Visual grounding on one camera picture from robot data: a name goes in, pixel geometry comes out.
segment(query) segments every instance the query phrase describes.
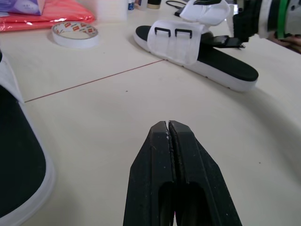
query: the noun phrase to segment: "black and white sandal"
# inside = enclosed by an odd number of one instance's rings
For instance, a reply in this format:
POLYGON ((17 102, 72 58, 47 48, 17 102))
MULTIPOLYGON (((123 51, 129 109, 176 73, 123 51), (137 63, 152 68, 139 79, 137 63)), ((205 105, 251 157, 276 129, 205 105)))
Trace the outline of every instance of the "black and white sandal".
POLYGON ((208 27, 218 25, 229 14, 228 4, 222 0, 214 7, 194 5, 190 0, 181 17, 203 24, 156 21, 152 26, 136 29, 134 40, 146 51, 183 66, 234 91, 249 91, 258 80, 258 72, 246 63, 214 47, 233 48, 241 43, 234 38, 213 37, 208 27), (219 17, 213 10, 219 10, 219 17))
POLYGON ((0 226, 19 226, 50 196, 52 161, 23 107, 13 71, 0 53, 0 226))

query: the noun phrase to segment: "pink cloth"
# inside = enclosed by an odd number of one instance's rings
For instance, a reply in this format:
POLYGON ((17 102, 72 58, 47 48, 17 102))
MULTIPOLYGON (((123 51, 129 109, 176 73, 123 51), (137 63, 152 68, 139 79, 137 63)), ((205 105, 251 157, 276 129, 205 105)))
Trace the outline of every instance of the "pink cloth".
POLYGON ((0 17, 0 32, 49 28, 63 21, 91 23, 95 17, 75 0, 46 0, 41 16, 10 13, 0 17))

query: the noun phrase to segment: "white midsole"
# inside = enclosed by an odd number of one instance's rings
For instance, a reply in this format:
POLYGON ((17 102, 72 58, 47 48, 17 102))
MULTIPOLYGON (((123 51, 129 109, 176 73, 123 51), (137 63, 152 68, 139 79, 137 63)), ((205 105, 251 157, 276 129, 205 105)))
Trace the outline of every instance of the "white midsole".
MULTIPOLYGON (((147 41, 140 38, 136 33, 134 34, 134 40, 137 42, 137 44, 143 48, 144 50, 149 51, 149 48, 147 46, 147 41)), ((234 78, 233 76, 228 75, 225 72, 222 72, 212 66, 209 66, 207 64, 204 64, 200 61, 197 61, 196 63, 192 65, 180 65, 183 66, 197 74, 200 74, 206 78, 209 78, 210 80, 213 80, 227 88, 230 88, 237 92, 246 92, 252 90, 256 83, 256 81, 244 81, 237 78, 234 78)))

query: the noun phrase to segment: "white table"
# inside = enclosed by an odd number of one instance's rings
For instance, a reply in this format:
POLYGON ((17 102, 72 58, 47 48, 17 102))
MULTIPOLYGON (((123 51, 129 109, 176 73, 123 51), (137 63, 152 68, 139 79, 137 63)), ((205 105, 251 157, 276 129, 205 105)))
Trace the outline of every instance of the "white table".
POLYGON ((25 226, 122 225, 130 166, 150 127, 167 120, 189 125, 219 164, 244 226, 300 225, 301 55, 258 37, 224 50, 260 73, 254 91, 233 92, 135 44, 137 26, 173 12, 97 25, 101 42, 87 50, 54 44, 49 30, 0 35, 57 171, 25 226))

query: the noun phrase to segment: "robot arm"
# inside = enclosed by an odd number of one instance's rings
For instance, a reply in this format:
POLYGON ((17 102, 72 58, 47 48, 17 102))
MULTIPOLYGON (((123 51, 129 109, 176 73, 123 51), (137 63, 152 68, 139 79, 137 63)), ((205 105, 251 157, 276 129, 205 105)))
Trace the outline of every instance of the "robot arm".
POLYGON ((259 34, 267 38, 276 32, 278 39, 301 34, 301 0, 236 0, 234 37, 247 42, 259 34))

